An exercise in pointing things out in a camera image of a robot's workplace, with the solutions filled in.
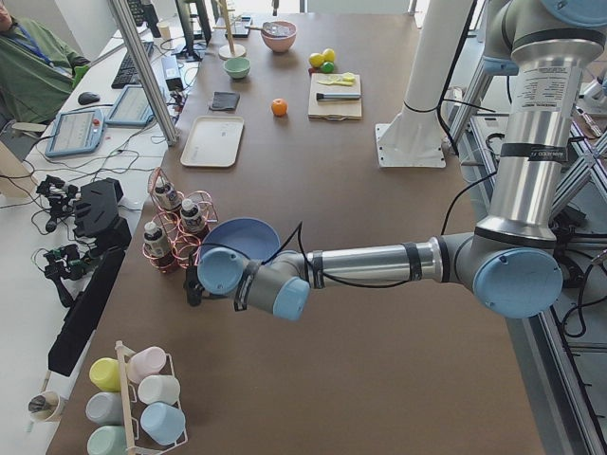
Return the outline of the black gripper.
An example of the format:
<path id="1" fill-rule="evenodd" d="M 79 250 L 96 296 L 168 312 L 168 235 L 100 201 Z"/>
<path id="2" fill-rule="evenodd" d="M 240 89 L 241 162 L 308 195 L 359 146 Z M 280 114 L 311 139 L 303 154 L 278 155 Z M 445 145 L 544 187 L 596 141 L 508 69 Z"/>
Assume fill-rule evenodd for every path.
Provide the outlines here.
<path id="1" fill-rule="evenodd" d="M 187 303 L 190 306 L 199 306 L 204 300 L 220 300 L 222 296 L 216 295 L 203 287 L 197 275 L 197 265 L 194 258 L 188 260 L 186 266 L 186 278 L 183 283 L 186 292 Z"/>

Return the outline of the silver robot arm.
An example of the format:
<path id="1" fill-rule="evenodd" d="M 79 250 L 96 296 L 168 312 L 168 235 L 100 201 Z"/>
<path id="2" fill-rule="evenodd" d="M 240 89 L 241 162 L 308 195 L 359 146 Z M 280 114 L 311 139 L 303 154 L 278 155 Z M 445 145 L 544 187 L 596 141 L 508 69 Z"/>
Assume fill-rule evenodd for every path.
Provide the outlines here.
<path id="1" fill-rule="evenodd" d="M 464 285 L 488 309 L 535 316 L 561 293 L 549 227 L 577 103 L 581 73 L 604 49 L 602 1 L 492 1 L 482 64 L 513 69 L 517 84 L 487 216 L 474 231 L 424 243 L 333 251 L 275 251 L 257 259 L 213 230 L 197 277 L 237 310 L 254 306 L 283 319 L 301 315 L 313 289 L 332 284 L 389 288 L 435 280 Z"/>

